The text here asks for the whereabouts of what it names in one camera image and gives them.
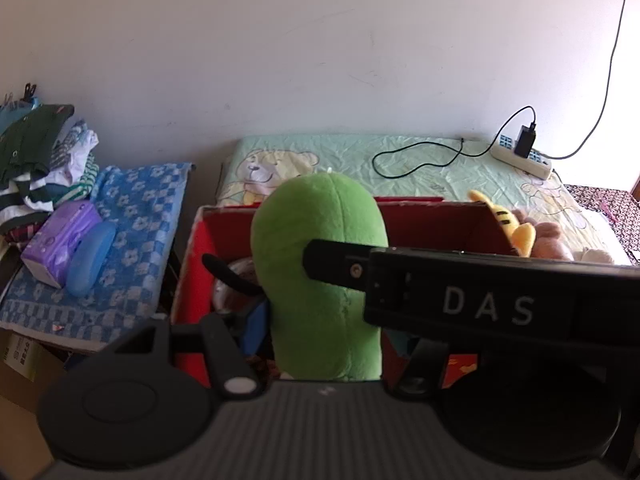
purple tissue box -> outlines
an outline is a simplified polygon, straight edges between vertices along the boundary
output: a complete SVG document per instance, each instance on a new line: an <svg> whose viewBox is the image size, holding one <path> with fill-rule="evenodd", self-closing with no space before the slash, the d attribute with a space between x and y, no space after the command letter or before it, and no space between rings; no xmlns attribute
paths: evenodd
<svg viewBox="0 0 640 480"><path fill-rule="evenodd" d="M88 200L63 203L25 247L24 264L37 280L62 288L80 240L101 221L100 213Z"/></svg>

screw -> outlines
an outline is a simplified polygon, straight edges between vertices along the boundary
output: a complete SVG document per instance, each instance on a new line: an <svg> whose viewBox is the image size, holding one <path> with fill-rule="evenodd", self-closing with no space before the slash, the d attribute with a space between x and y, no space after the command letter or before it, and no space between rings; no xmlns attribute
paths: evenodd
<svg viewBox="0 0 640 480"><path fill-rule="evenodd" d="M360 264L353 264L351 269L349 269L349 273L352 278L356 280L359 279L360 276L362 276L362 266Z"/></svg>

green bedsheet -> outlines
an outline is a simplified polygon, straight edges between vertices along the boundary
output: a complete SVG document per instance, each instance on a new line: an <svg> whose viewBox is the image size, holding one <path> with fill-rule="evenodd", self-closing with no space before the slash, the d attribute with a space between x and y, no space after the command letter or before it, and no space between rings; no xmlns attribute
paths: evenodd
<svg viewBox="0 0 640 480"><path fill-rule="evenodd" d="M555 174L546 180L494 159L459 156L447 168L425 167L396 180L377 175L372 157L421 140L435 140L457 149L456 139L379 135L274 135L245 137L238 142L220 186L218 205L261 202L288 178L315 171L337 171L362 183L375 196L441 196L466 201L469 189L485 193L494 203L519 207L538 221L555 221L572 250L604 248L600 237L581 214ZM480 153L486 142L466 141L465 153ZM384 174L405 173L424 162L443 164L454 151L421 145L376 160Z"/></svg>

floral blanket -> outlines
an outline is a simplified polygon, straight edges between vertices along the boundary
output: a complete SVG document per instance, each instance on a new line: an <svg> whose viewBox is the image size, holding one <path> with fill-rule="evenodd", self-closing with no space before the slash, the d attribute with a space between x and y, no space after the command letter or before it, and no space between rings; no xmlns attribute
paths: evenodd
<svg viewBox="0 0 640 480"><path fill-rule="evenodd" d="M22 267L0 306L0 327L65 348L97 351L155 313L191 164L107 167L91 193L117 233L85 298Z"/></svg>

pink plush toy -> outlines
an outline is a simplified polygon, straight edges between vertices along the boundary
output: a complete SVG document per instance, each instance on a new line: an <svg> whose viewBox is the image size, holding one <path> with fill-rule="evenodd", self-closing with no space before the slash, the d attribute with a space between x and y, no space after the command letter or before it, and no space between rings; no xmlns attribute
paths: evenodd
<svg viewBox="0 0 640 480"><path fill-rule="evenodd" d="M564 260L572 262L574 256L563 242L560 241L562 231L555 222L536 222L533 218L525 216L521 209L513 210L518 222L530 223L536 229L536 240L531 248L532 258L545 258L547 260Z"/></svg>

